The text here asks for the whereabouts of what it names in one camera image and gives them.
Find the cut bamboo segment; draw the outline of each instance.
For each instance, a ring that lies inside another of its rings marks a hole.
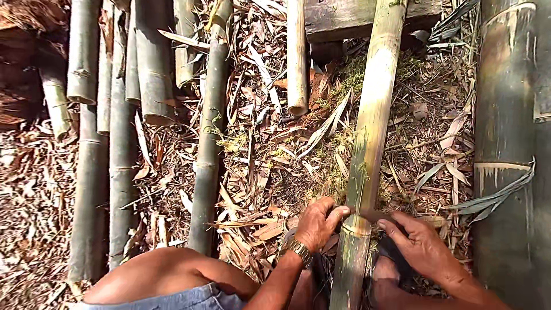
[[[142,97],[139,92],[138,55],[136,53],[136,0],[133,0],[130,4],[130,25],[128,26],[128,43],[126,45],[126,100],[139,106]]]
[[[176,33],[192,38],[195,33],[197,19],[193,13],[195,0],[174,0],[174,22]],[[190,47],[178,47],[175,50],[176,59],[176,86],[182,88],[193,78],[192,62],[196,52]]]
[[[373,210],[377,200],[406,6],[407,0],[377,1],[348,182],[347,205],[357,211],[341,229],[329,306],[333,310],[358,309],[363,295],[371,227],[358,214]]]
[[[80,105],[80,140],[74,202],[69,281],[99,280],[107,202],[107,137],[96,128],[95,105]]]
[[[104,0],[101,10],[98,64],[98,133],[109,135],[111,112],[111,70],[113,62],[113,3]]]
[[[494,194],[524,175],[531,166],[535,142],[536,5],[488,0],[481,3],[481,15],[474,122],[476,197]],[[475,274],[513,309],[544,308],[537,304],[540,294],[533,286],[532,199],[532,183],[528,183],[472,229]]]
[[[73,102],[96,104],[100,6],[101,0],[72,2],[67,98]]]
[[[150,125],[174,123],[170,79],[170,41],[157,29],[168,29],[166,0],[136,0],[136,49],[144,121]]]
[[[210,256],[213,230],[209,223],[214,221],[214,204],[218,197],[218,154],[217,145],[226,104],[228,82],[228,38],[231,29],[230,16],[233,12],[231,0],[220,0],[220,7],[214,16],[218,22],[210,28],[210,52],[207,64],[207,85],[201,116],[201,131],[197,153],[195,188],[193,190],[193,212],[191,216],[188,247]]]
[[[71,116],[67,110],[65,97],[65,70],[63,66],[40,68],[44,100],[52,122],[53,136],[56,141],[65,138],[71,129]]]
[[[117,21],[125,18],[125,13],[115,9]],[[119,77],[124,61],[119,27],[115,29],[113,50],[113,70],[111,85],[111,135],[109,139],[109,270],[117,268],[124,257],[125,244],[130,239],[128,231],[135,227],[132,207],[122,209],[135,200],[134,175],[132,168],[136,162],[137,138],[136,128],[132,125],[136,106],[125,99],[125,78]]]
[[[308,112],[308,80],[306,67],[306,32],[304,0],[287,3],[287,105],[289,113]]]

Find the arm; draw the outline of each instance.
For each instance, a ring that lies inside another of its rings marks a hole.
[[[304,244],[311,253],[325,245],[337,223],[344,215],[350,213],[349,208],[341,206],[334,209],[326,218],[327,212],[334,206],[335,201],[332,198],[324,197],[309,204],[301,216],[295,239]],[[285,309],[291,300],[303,267],[300,256],[292,251],[287,251],[244,310]]]
[[[404,227],[409,236],[406,237],[390,221],[379,220],[379,226],[394,240],[410,266],[442,286],[457,300],[458,305],[467,304],[481,309],[509,309],[465,270],[429,224],[398,211],[392,217]]]

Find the forearm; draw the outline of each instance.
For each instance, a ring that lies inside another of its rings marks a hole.
[[[287,252],[244,310],[285,309],[295,289],[302,266],[300,256],[291,251]]]

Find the dark wooden plank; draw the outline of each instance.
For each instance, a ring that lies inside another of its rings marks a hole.
[[[306,36],[308,42],[329,42],[348,38],[368,38],[371,35],[376,1],[326,0],[307,3]],[[415,30],[430,30],[440,19],[442,0],[410,2],[403,34]]]

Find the green bamboo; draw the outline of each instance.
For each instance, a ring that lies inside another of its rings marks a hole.
[[[526,173],[534,155],[536,6],[482,2],[477,77],[474,195],[493,194]],[[532,185],[473,225],[474,272],[512,308],[541,309],[533,286]]]
[[[356,214],[344,221],[339,236],[331,310],[360,307],[365,270],[372,268],[367,265],[371,226],[359,214],[374,210],[377,202],[406,6],[407,0],[377,0],[348,180],[347,205],[355,206]]]
[[[96,106],[80,105],[80,140],[74,202],[69,281],[103,276],[105,207],[107,202],[107,137],[96,128]]]
[[[125,18],[125,13],[115,9],[115,20]],[[111,85],[111,135],[109,139],[110,220],[109,220],[109,270],[118,267],[124,257],[124,248],[135,227],[132,207],[122,209],[136,199],[134,188],[134,164],[137,155],[136,129],[132,122],[136,106],[125,99],[125,78],[119,75],[124,61],[124,38],[119,27],[115,28],[113,69]]]
[[[136,0],[136,49],[142,115],[150,125],[174,123],[170,79],[170,40],[157,29],[168,29],[166,0]]]
[[[58,142],[63,140],[71,129],[71,117],[67,110],[67,97],[65,97],[64,75],[63,64],[40,68],[44,100],[52,122],[53,136]]]
[[[193,209],[188,246],[199,253],[210,256],[212,252],[213,230],[208,223],[214,221],[214,204],[218,197],[218,162],[220,147],[217,145],[226,104],[226,84],[228,82],[228,38],[231,29],[231,0],[221,0],[214,23],[210,29],[210,51],[207,64],[206,94],[203,97],[201,131],[197,153]]]
[[[126,100],[140,105],[138,55],[136,54],[136,0],[130,4],[130,25],[128,27],[128,44],[126,45]]]
[[[69,33],[67,98],[96,104],[101,0],[73,0]]]
[[[195,0],[174,0],[174,22],[176,33],[192,38],[195,33],[197,18],[193,13]],[[193,78],[194,63],[190,63],[196,55],[191,47],[178,47],[175,50],[176,86],[182,88]]]
[[[113,68],[113,3],[104,0],[102,6],[104,29],[100,34],[98,64],[98,133],[109,135],[111,113],[111,71]]]

